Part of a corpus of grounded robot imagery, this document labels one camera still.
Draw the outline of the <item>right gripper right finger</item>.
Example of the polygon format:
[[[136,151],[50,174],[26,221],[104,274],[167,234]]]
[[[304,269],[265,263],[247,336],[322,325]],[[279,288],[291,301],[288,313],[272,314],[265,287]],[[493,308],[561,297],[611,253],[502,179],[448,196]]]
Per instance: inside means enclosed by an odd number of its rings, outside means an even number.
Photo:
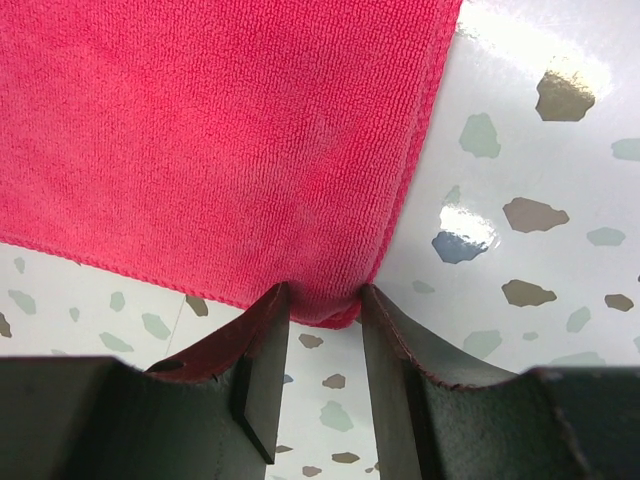
[[[635,479],[639,371],[521,374],[435,335],[374,285],[361,321],[384,479]]]

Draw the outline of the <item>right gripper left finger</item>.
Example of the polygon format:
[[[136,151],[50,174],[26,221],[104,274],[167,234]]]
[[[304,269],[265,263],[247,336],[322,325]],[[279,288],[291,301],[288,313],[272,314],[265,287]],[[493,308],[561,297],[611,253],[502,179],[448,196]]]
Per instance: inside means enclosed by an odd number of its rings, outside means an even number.
[[[5,479],[261,479],[276,456],[290,295],[139,370],[113,357],[1,361]]]

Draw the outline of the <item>pink microfiber towel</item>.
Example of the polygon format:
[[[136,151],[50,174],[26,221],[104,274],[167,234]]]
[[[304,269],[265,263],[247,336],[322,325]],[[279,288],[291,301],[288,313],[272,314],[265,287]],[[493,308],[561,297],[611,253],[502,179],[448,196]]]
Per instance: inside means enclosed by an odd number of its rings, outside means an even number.
[[[294,320],[358,315],[456,1],[5,1],[1,239]]]

